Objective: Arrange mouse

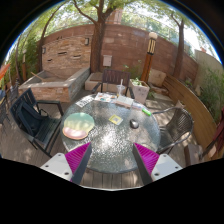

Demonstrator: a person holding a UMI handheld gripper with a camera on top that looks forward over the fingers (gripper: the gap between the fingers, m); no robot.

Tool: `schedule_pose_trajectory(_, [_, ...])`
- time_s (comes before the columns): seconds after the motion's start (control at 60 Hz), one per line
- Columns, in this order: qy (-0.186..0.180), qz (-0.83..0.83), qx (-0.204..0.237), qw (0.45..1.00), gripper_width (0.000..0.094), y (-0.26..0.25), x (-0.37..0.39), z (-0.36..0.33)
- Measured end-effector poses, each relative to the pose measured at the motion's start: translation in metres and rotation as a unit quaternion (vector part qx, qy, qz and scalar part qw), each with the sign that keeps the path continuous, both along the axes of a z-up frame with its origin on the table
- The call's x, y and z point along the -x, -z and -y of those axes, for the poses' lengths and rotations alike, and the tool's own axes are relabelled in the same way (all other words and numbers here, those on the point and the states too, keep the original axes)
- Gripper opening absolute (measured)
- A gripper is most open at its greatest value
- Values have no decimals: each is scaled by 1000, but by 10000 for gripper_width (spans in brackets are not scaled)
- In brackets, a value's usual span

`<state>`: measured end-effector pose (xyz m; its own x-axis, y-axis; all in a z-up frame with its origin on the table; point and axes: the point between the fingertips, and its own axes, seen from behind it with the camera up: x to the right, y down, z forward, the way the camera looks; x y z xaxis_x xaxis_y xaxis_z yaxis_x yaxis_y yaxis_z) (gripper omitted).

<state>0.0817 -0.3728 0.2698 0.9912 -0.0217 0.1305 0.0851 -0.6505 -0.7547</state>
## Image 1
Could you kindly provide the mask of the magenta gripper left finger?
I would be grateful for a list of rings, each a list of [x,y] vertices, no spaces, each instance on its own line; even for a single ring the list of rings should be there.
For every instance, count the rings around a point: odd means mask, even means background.
[[[91,143],[86,143],[66,154],[57,153],[41,169],[79,185],[91,153]]]

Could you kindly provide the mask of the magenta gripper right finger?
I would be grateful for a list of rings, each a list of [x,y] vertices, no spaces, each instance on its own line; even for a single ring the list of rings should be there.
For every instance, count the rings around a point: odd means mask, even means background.
[[[137,143],[133,144],[132,153],[144,185],[182,169],[168,154],[159,155]]]

